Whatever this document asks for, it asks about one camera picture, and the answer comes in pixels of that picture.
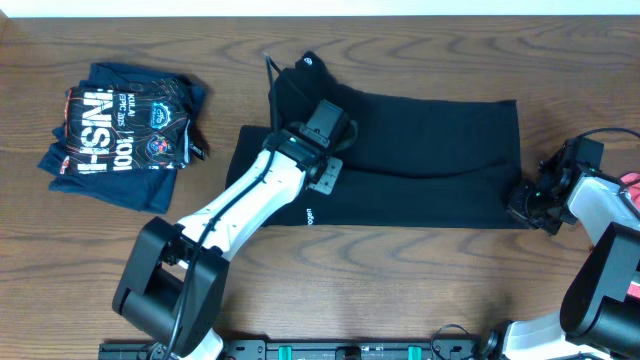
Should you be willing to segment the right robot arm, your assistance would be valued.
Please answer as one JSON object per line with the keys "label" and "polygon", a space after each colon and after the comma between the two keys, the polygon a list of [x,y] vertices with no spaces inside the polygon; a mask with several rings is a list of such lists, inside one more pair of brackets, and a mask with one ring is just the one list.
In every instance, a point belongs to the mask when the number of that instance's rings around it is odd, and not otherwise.
{"label": "right robot arm", "polygon": [[583,173],[567,201],[592,250],[551,314],[511,322],[489,359],[637,359],[639,210],[628,185]]}

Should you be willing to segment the black t-shirt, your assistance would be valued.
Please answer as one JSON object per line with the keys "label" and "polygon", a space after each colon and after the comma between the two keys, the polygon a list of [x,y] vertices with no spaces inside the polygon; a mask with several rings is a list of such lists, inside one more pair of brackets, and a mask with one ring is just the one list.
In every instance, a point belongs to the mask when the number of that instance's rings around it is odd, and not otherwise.
{"label": "black t-shirt", "polygon": [[521,181],[517,104],[420,100],[341,84],[308,51],[275,81],[283,125],[327,100],[358,125],[333,191],[302,191],[270,225],[519,229],[506,211]]}

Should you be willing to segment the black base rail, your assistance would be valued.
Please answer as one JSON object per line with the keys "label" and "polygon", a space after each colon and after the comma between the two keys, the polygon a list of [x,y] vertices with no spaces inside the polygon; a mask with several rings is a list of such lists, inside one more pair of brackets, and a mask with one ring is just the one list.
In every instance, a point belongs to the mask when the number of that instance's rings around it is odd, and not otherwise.
{"label": "black base rail", "polygon": [[433,342],[273,342],[234,340],[219,360],[437,360],[480,359],[482,346],[471,339]]}

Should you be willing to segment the red printed t-shirt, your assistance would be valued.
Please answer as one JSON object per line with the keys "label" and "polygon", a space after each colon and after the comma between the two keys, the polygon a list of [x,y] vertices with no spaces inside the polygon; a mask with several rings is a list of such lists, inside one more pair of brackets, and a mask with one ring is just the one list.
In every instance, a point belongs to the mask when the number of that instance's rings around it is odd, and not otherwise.
{"label": "red printed t-shirt", "polygon": [[[623,194],[627,197],[636,209],[639,209],[639,174],[630,172],[621,177],[623,182]],[[627,291],[628,295],[639,298],[639,272],[634,274]]]}

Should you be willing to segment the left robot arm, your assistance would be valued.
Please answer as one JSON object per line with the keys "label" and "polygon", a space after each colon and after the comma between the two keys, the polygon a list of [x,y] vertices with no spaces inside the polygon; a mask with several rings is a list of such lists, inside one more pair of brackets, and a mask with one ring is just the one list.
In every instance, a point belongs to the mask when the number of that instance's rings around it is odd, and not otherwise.
{"label": "left robot arm", "polygon": [[297,123],[267,136],[249,169],[215,200],[171,224],[160,217],[138,233],[112,302],[149,335],[165,359],[215,359],[213,329],[230,264],[277,210],[306,189],[331,192],[342,168],[336,153],[358,125]]}

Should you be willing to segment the folded navy printed t-shirt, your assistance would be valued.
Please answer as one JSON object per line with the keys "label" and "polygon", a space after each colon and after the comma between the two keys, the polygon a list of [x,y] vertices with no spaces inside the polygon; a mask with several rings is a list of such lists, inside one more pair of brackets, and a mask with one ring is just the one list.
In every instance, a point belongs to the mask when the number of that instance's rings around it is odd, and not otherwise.
{"label": "folded navy printed t-shirt", "polygon": [[94,63],[66,95],[65,120],[39,163],[52,191],[136,211],[168,211],[177,173],[194,157],[208,89],[184,74]]}

